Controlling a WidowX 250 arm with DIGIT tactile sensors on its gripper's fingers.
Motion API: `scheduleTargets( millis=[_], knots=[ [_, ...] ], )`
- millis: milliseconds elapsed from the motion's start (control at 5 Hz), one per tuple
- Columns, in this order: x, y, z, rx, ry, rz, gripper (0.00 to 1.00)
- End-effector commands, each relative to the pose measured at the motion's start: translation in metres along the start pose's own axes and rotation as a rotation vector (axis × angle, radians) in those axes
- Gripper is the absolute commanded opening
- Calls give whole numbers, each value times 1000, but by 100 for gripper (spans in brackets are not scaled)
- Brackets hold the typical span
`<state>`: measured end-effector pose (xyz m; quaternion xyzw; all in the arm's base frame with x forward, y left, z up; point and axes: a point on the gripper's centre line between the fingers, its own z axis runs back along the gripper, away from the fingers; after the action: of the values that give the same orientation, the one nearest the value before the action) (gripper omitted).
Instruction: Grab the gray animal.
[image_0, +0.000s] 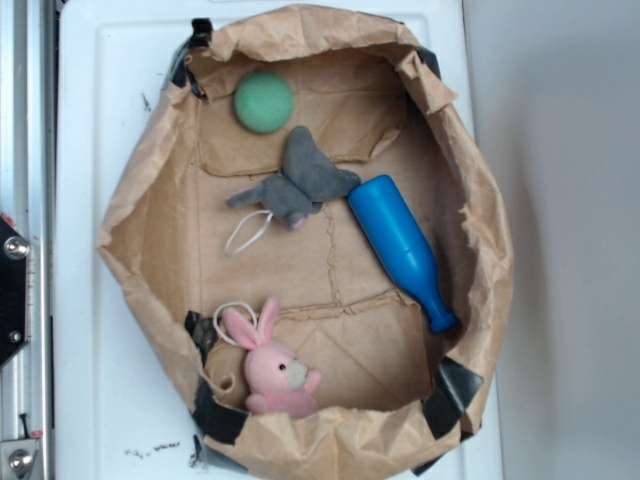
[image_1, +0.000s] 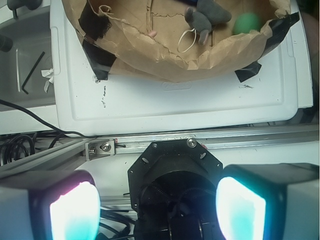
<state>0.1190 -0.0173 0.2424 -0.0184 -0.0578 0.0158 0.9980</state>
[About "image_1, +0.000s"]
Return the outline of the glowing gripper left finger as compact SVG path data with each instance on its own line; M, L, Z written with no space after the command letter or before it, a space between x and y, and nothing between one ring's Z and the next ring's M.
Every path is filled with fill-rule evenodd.
M8 171L0 176L2 240L93 240L101 200L85 170Z

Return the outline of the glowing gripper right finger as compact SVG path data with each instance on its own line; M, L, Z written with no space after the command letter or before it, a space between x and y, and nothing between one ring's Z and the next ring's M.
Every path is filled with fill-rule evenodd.
M320 170L311 163L230 164L216 189L227 240L318 240Z

